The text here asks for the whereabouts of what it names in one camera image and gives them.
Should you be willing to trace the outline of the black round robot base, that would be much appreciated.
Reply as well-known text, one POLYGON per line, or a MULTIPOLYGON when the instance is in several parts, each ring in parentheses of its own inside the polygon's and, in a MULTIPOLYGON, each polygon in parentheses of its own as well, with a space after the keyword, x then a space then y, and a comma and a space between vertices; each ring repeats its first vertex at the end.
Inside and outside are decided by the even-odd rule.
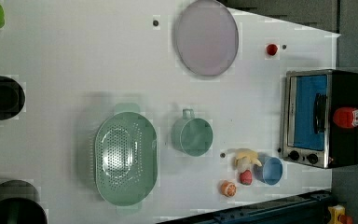
POLYGON ((0 224, 48 224, 34 185, 23 180, 0 184, 0 224))

